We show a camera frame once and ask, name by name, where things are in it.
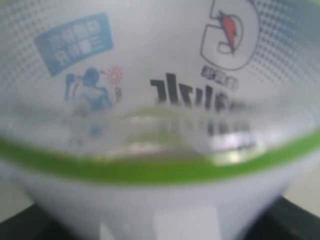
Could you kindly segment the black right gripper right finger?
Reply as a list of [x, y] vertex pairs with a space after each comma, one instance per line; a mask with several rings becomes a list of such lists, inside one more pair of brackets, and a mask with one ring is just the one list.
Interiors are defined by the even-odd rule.
[[284, 197], [277, 199], [252, 227], [253, 240], [318, 240], [320, 218]]

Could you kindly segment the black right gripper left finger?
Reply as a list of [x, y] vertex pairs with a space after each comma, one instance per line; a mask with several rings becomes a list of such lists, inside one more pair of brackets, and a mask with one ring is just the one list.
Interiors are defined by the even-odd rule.
[[65, 231], [38, 205], [33, 204], [0, 223], [2, 240], [64, 240]]

